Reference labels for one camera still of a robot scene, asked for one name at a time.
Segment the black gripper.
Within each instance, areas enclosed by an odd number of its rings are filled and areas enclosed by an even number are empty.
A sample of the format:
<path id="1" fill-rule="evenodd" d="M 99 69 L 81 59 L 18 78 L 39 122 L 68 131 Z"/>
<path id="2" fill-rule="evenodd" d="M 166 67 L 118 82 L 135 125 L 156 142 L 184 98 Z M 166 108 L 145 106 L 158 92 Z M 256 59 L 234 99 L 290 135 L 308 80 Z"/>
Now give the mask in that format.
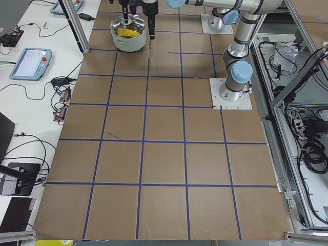
<path id="1" fill-rule="evenodd" d="M 150 39 L 155 39 L 155 15 L 158 14 L 158 0 L 142 0 L 142 12 L 148 17 Z"/>
<path id="2" fill-rule="evenodd" d="M 124 23 L 128 23 L 128 13 L 136 13 L 139 6 L 138 0 L 119 0 L 119 4 L 122 6 L 122 13 L 124 17 Z"/>

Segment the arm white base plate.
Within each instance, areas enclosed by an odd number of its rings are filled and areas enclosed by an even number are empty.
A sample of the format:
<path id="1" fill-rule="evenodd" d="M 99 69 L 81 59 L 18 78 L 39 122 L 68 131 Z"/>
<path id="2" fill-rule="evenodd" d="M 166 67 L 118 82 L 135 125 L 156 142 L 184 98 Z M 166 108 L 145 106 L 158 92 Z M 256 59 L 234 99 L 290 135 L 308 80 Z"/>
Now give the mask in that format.
<path id="1" fill-rule="evenodd" d="M 214 110 L 252 110 L 250 94 L 244 93 L 244 86 L 240 92 L 232 92 L 226 87 L 226 78 L 210 78 L 212 107 Z"/>
<path id="2" fill-rule="evenodd" d="M 201 14 L 202 32 L 204 34 L 233 35 L 232 25 L 224 25 L 219 17 L 212 14 Z"/>

